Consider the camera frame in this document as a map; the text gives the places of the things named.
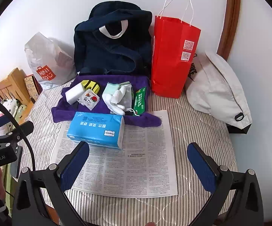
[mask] white drawstring bag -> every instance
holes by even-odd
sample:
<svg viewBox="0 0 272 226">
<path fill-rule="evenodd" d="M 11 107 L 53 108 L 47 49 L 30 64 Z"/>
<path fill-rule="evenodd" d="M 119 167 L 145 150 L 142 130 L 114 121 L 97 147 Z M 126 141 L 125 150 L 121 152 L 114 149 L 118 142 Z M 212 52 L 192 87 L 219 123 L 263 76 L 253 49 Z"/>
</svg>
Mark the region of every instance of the white drawstring bag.
<svg viewBox="0 0 272 226">
<path fill-rule="evenodd" d="M 205 54 L 193 60 L 185 83 L 188 102 L 195 110 L 244 129 L 252 118 L 241 83 L 221 56 Z"/>
</svg>

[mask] black cable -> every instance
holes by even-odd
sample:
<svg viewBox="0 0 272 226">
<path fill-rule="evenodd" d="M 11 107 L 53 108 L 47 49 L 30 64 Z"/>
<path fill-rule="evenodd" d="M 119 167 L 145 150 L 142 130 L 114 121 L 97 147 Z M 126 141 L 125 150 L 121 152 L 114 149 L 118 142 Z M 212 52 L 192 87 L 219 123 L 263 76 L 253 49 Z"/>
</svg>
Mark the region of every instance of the black cable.
<svg viewBox="0 0 272 226">
<path fill-rule="evenodd" d="M 11 193 L 9 193 L 9 192 L 7 192 L 7 191 L 6 191 L 6 193 L 8 193 L 11 197 L 15 198 Z"/>
<path fill-rule="evenodd" d="M 12 116 L 12 114 L 1 103 L 0 103 L 0 111 L 10 120 L 10 122 L 14 125 L 14 127 L 16 127 L 16 129 L 21 134 L 24 142 L 26 143 L 26 145 L 30 151 L 30 156 L 32 157 L 32 167 L 33 167 L 33 171 L 35 171 L 36 170 L 36 163 L 35 163 L 34 152 L 33 152 L 33 149 L 31 147 L 27 137 L 24 134 L 23 130 L 21 129 L 20 125 L 17 123 L 15 118 Z"/>
</svg>

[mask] nike bag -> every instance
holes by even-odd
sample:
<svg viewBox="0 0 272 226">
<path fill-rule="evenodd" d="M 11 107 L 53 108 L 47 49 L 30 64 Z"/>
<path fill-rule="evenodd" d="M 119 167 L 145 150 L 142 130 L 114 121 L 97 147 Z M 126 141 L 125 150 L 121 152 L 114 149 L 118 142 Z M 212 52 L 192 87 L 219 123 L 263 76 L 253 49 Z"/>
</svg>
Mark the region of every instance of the nike bag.
<svg viewBox="0 0 272 226">
<path fill-rule="evenodd" d="M 228 126 L 230 133 L 247 133 L 252 118 L 241 83 L 221 56 L 205 54 L 194 58 L 185 84 L 188 102 L 194 109 L 240 129 Z"/>
<path fill-rule="evenodd" d="M 184 15 L 182 19 L 163 17 L 164 9 L 170 4 L 170 2 L 168 4 L 166 2 L 167 0 L 159 13 L 161 15 L 155 16 L 152 91 L 159 96 L 179 98 L 197 48 L 201 30 L 191 25 L 192 19 L 190 24 L 182 21 Z"/>
</svg>

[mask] wooden headboard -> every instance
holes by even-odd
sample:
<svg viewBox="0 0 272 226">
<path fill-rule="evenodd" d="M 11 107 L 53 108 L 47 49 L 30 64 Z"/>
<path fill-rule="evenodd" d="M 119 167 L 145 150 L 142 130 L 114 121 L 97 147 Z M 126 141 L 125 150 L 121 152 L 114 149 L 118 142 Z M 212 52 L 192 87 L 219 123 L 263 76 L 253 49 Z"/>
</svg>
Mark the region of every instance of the wooden headboard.
<svg viewBox="0 0 272 226">
<path fill-rule="evenodd" d="M 24 83 L 24 76 L 15 68 L 6 79 L 0 82 L 0 99 L 7 100 L 16 98 L 20 100 L 23 105 L 28 105 L 30 102 L 30 95 Z"/>
</svg>

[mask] bed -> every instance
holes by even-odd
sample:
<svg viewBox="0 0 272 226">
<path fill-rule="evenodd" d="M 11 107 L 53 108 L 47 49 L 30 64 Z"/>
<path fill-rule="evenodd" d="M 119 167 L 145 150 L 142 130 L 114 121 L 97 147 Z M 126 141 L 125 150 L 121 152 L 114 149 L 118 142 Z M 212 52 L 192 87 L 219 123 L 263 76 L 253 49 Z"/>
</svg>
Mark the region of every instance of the bed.
<svg viewBox="0 0 272 226">
<path fill-rule="evenodd" d="M 54 123 L 51 108 L 56 106 L 61 98 L 61 90 L 71 82 L 62 86 L 43 91 L 27 120 L 33 122 L 35 129 L 28 136 L 35 153 L 36 169 L 46 169 L 61 128 L 61 122 Z M 225 164 L 230 170 L 237 171 L 236 160 L 225 123 L 194 110 L 187 101 L 185 91 L 179 99 L 159 97 L 151 94 L 149 110 L 167 109 L 174 146 L 177 171 L 177 196 L 128 199 L 101 196 L 71 189 L 66 191 L 70 202 L 90 223 L 98 225 L 145 225 L 154 221 L 159 225 L 188 225 L 198 214 L 207 199 L 206 192 L 186 158 L 186 148 L 191 142 L 197 142 L 203 151 L 214 158 L 218 164 Z M 31 158 L 24 143 L 21 169 L 31 167 Z M 45 203 L 51 207 L 51 201 L 46 190 L 43 190 Z M 231 191 L 222 212 L 227 211 L 232 200 Z"/>
<path fill-rule="evenodd" d="M 18 68 L 12 70 L 7 78 L 0 81 L 0 99 L 18 99 L 23 105 L 28 105 L 30 95 L 24 84 L 24 76 Z"/>
</svg>

